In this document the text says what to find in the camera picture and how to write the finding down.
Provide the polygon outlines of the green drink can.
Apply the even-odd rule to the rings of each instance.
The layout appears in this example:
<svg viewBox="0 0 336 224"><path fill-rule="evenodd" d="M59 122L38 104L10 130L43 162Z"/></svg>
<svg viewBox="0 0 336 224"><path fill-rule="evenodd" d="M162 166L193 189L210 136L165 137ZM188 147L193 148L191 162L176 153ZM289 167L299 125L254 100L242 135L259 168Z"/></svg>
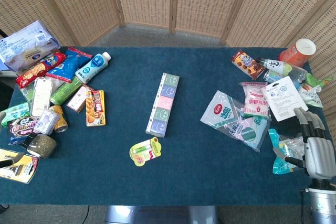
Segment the green drink can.
<svg viewBox="0 0 336 224"><path fill-rule="evenodd" d="M54 105L62 105L65 103L80 87L82 82L74 77L70 83L63 83L50 97L51 103Z"/></svg>

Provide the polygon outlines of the grey bag with red logo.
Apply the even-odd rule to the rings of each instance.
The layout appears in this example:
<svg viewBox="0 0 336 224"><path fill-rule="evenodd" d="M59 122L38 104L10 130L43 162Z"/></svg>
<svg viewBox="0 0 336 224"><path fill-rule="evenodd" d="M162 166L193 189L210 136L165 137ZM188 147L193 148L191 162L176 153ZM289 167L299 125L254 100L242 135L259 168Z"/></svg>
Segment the grey bag with red logo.
<svg viewBox="0 0 336 224"><path fill-rule="evenodd" d="M231 96L217 90L200 121L219 129L237 122L243 105Z"/></svg>

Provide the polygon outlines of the folding wicker screen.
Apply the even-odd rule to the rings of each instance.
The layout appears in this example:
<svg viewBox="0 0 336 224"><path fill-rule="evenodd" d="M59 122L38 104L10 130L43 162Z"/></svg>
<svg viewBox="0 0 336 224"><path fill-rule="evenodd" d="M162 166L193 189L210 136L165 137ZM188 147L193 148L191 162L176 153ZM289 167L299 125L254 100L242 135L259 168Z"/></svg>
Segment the folding wicker screen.
<svg viewBox="0 0 336 224"><path fill-rule="evenodd" d="M41 20L63 45L86 46L128 23L218 38L229 46L317 47L314 75L336 77L336 0L0 0L0 29L10 35ZM336 80L321 92L336 115Z"/></svg>

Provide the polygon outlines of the blue snack bag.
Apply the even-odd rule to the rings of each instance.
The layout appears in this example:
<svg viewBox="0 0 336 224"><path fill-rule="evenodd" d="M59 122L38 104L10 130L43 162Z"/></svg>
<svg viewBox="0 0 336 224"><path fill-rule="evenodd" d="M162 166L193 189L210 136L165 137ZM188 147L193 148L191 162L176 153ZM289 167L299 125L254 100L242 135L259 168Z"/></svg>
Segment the blue snack bag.
<svg viewBox="0 0 336 224"><path fill-rule="evenodd" d="M75 72L88 63L92 58L91 54L74 47L68 47L65 56L66 59L63 63L46 73L47 77L70 83L75 76Z"/></svg>

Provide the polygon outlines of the green white snack bag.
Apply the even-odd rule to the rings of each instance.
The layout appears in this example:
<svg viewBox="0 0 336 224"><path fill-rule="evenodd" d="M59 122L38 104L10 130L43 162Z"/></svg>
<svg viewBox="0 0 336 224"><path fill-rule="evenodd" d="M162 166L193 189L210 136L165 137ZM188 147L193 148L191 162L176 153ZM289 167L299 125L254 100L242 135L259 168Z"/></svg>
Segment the green white snack bag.
<svg viewBox="0 0 336 224"><path fill-rule="evenodd" d="M307 73L306 79L300 85L298 92L306 105L323 108L319 93L326 84L333 80L334 77L318 80L311 73Z"/></svg>

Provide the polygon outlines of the pink white snack bag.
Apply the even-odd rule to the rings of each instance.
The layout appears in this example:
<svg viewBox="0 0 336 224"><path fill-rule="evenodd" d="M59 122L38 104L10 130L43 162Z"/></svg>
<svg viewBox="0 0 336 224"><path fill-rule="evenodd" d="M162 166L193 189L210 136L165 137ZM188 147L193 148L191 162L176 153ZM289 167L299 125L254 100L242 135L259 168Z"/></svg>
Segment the pink white snack bag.
<svg viewBox="0 0 336 224"><path fill-rule="evenodd" d="M266 82L241 82L245 94L244 116L270 120L269 105L264 95Z"/></svg>

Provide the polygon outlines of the white blue drink bottle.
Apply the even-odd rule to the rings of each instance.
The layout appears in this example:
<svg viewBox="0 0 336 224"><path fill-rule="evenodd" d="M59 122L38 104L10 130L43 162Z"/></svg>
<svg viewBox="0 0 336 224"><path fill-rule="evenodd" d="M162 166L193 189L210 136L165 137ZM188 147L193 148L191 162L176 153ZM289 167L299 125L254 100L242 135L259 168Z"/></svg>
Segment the white blue drink bottle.
<svg viewBox="0 0 336 224"><path fill-rule="evenodd" d="M75 72L75 76L84 84L88 83L96 74L103 70L111 60L107 52L96 54L87 64Z"/></svg>

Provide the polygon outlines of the lip balm blister card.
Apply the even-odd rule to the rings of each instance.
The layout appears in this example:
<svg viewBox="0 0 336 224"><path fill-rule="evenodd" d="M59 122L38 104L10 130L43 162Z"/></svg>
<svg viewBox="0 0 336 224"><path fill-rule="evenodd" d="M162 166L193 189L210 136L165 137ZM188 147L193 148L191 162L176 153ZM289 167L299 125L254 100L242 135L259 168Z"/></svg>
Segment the lip balm blister card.
<svg viewBox="0 0 336 224"><path fill-rule="evenodd" d="M130 158L137 167L143 166L147 161L161 156L162 146L157 137L153 137L130 148Z"/></svg>

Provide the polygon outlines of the small clear plastic box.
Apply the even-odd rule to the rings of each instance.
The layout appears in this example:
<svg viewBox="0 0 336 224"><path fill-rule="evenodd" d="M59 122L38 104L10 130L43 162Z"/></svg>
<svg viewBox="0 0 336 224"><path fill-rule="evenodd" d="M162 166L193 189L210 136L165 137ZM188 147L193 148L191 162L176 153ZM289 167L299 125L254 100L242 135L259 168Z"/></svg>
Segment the small clear plastic box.
<svg viewBox="0 0 336 224"><path fill-rule="evenodd" d="M44 109L41 117L34 127L34 131L37 133L50 135L59 119L60 115L58 113L54 112L53 110Z"/></svg>

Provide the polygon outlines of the large white blue bag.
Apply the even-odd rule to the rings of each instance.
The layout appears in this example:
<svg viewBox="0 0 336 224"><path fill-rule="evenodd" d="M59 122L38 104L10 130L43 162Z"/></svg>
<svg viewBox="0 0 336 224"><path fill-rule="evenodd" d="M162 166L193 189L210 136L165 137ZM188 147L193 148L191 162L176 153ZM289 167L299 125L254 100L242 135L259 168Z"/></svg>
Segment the large white blue bag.
<svg viewBox="0 0 336 224"><path fill-rule="evenodd" d="M45 56L60 49L58 40L39 20L0 39L0 60L19 73L29 69Z"/></svg>

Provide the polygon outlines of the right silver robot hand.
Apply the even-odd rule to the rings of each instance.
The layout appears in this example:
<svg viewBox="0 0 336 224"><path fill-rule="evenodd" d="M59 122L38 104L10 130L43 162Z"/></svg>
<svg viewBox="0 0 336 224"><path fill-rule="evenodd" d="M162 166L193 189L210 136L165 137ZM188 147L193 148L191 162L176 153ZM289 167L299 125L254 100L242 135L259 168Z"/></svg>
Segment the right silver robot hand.
<svg viewBox="0 0 336 224"><path fill-rule="evenodd" d="M289 164L304 168L312 179L332 179L336 176L334 147L326 138L324 124L317 114L295 108L294 113L301 126L304 155L302 159L291 157L280 148L273 148L277 157Z"/></svg>

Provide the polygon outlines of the clear bag with green circle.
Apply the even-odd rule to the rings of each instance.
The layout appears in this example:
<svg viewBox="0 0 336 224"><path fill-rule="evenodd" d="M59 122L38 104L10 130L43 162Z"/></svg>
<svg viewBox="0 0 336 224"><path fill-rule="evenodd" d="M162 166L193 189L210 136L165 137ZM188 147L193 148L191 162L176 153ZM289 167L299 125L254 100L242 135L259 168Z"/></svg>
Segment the clear bag with green circle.
<svg viewBox="0 0 336 224"><path fill-rule="evenodd" d="M259 116L239 116L236 122L226 123L217 130L259 152L270 123L270 120Z"/></svg>

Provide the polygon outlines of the teal clear plastic bag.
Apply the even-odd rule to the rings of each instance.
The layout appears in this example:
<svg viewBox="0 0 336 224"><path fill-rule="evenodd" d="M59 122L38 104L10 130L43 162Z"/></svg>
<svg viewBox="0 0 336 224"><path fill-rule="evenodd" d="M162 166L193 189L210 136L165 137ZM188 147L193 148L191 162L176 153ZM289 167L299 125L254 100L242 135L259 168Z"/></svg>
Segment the teal clear plastic bag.
<svg viewBox="0 0 336 224"><path fill-rule="evenodd" d="M273 151L276 154L272 173L284 175L301 170L301 167L286 162L284 156L303 160L304 143L302 134L299 133L295 138L288 138L284 135L280 135L276 129L269 129L268 133L273 145Z"/></svg>

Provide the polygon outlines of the yellow razor blister card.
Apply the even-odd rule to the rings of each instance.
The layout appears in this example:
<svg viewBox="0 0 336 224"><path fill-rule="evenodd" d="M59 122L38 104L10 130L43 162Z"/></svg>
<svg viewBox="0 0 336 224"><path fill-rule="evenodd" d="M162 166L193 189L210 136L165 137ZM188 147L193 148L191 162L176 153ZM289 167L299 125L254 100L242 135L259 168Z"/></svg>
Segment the yellow razor blister card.
<svg viewBox="0 0 336 224"><path fill-rule="evenodd" d="M0 148L0 161L11 159L18 153ZM37 157L25 154L19 162L0 168L0 178L29 184L36 172L38 162L39 159Z"/></svg>

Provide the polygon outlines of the yellow drink can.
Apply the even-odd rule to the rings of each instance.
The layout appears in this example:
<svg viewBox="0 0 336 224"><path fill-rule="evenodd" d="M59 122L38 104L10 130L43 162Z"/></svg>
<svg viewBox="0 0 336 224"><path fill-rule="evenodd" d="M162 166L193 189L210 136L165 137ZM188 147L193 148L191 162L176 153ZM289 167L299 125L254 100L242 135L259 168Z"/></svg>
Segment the yellow drink can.
<svg viewBox="0 0 336 224"><path fill-rule="evenodd" d="M59 120L54 127L54 131L56 133L61 133L61 132L66 131L68 129L68 123L65 119L62 107L59 105L54 105L50 107L50 110L54 111L55 113L59 115Z"/></svg>

